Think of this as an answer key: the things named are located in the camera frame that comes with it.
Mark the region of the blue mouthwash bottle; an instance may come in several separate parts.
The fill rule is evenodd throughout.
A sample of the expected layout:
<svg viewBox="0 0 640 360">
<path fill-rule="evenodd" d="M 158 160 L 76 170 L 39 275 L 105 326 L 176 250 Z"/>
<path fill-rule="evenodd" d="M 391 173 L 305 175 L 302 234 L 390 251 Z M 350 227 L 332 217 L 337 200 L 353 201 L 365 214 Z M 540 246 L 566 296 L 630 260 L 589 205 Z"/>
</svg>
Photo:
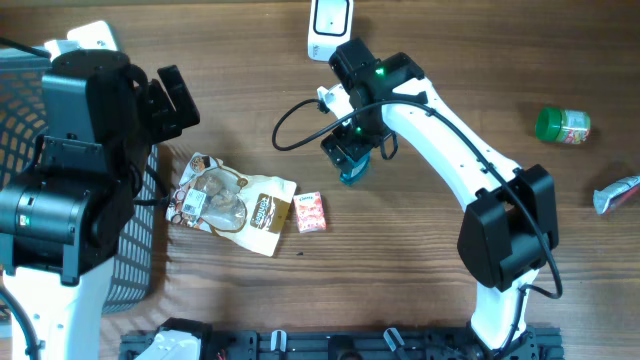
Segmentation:
<svg viewBox="0 0 640 360">
<path fill-rule="evenodd" d="M 345 168 L 340 172 L 340 181 L 347 186 L 351 186 L 358 182 L 366 173 L 370 158 L 370 153 L 367 153 L 357 161 L 352 161 L 350 158 L 347 158 Z"/>
</svg>

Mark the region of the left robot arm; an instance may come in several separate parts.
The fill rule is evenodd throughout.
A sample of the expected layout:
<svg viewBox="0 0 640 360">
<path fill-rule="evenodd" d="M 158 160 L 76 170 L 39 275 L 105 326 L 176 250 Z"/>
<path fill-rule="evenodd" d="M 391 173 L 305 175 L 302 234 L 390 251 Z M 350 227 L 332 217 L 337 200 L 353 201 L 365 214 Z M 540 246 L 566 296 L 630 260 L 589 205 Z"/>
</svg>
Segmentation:
<svg viewBox="0 0 640 360">
<path fill-rule="evenodd" d="M 1 298 L 16 359 L 95 359 L 105 314 L 151 283 L 159 143 L 200 121 L 176 66 L 134 65 L 104 21 L 36 50 L 45 128 L 1 191 Z"/>
</svg>

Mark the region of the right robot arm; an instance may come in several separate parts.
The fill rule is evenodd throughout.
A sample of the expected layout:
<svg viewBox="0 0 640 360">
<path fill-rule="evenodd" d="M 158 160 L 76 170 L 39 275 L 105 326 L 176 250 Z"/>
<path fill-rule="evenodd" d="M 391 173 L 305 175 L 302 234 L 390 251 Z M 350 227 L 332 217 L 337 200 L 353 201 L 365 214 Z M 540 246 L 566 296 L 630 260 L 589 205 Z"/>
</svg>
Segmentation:
<svg viewBox="0 0 640 360">
<path fill-rule="evenodd" d="M 361 39 L 328 60 L 338 85 L 318 91 L 338 120 L 322 150 L 344 183 L 356 181 L 378 149 L 404 138 L 459 202 L 459 256 L 477 282 L 471 329 L 485 354 L 503 358 L 525 335 L 530 293 L 558 299 L 563 288 L 552 251 L 559 243 L 554 182 L 540 165 L 523 169 L 483 141 L 441 99 L 405 53 L 385 60 Z"/>
</svg>

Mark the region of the green lid jar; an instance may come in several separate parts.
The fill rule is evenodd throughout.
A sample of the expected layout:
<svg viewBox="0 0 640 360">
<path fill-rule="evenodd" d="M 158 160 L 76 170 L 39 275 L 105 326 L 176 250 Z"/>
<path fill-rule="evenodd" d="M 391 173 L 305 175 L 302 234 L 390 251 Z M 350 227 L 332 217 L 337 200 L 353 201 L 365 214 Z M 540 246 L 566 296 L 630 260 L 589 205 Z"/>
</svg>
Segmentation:
<svg viewBox="0 0 640 360">
<path fill-rule="evenodd" d="M 590 132 L 590 116 L 577 110 L 545 107 L 535 125 L 535 135 L 543 142 L 578 145 L 588 139 Z"/>
</svg>

